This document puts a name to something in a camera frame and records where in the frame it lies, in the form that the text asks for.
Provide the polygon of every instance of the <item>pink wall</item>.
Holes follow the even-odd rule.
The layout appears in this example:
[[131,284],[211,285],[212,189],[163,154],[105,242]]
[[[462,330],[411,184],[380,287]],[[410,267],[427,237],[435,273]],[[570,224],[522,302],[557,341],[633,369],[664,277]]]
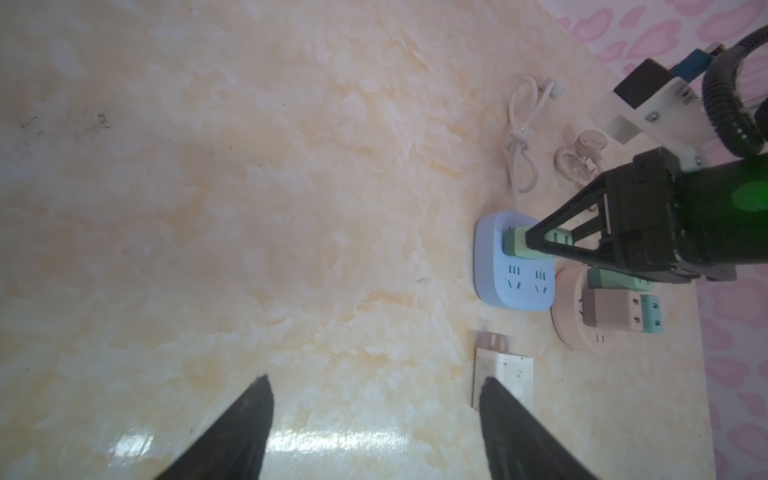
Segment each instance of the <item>pink wall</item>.
[[[669,68],[768,24],[768,0],[540,1],[621,77],[645,58]],[[746,60],[740,92],[744,101],[768,94],[767,47]],[[734,159],[717,142],[706,154]],[[735,283],[702,282],[698,296],[717,477],[768,480],[768,265],[740,267]]]

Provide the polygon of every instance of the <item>beige marble tabletop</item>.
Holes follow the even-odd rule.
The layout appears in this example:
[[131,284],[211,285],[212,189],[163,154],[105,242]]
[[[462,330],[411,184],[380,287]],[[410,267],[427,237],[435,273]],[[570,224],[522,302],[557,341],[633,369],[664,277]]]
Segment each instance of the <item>beige marble tabletop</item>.
[[[535,357],[535,415],[596,475],[714,477],[692,286],[606,356],[475,294],[478,219],[575,194],[552,156],[617,83],[534,0],[9,0],[0,25],[5,478],[152,478],[264,373],[263,478],[487,478],[482,330]],[[513,205],[525,74],[567,91]]]

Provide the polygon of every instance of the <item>white power adapter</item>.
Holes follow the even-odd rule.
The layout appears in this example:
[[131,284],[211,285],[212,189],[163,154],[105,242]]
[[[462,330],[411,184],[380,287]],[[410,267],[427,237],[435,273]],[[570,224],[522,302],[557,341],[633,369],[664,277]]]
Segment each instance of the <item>white power adapter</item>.
[[507,353],[506,338],[491,334],[490,349],[475,349],[475,384],[472,408],[480,408],[480,392],[489,376],[496,378],[532,414],[533,359]]

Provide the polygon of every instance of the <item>black cable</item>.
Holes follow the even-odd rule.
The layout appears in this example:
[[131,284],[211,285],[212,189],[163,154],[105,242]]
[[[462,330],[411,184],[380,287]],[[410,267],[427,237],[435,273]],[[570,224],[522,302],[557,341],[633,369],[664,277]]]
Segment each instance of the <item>black cable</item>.
[[768,43],[768,25],[757,29],[712,60],[704,74],[704,109],[717,136],[734,155],[757,155],[765,139],[736,92],[739,65],[752,51]]

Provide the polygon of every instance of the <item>marble surface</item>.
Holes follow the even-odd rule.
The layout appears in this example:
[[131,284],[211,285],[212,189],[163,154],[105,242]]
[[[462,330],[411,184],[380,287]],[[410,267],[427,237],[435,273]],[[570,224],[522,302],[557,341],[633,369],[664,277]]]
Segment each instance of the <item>marble surface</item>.
[[[475,294],[475,223],[573,195],[552,155],[617,81],[534,0],[11,0],[0,25],[5,478],[151,478],[264,373],[263,478],[487,478],[482,330],[535,357],[536,416],[596,475],[713,477],[692,286],[606,356]],[[506,102],[536,73],[567,91],[514,205]]]

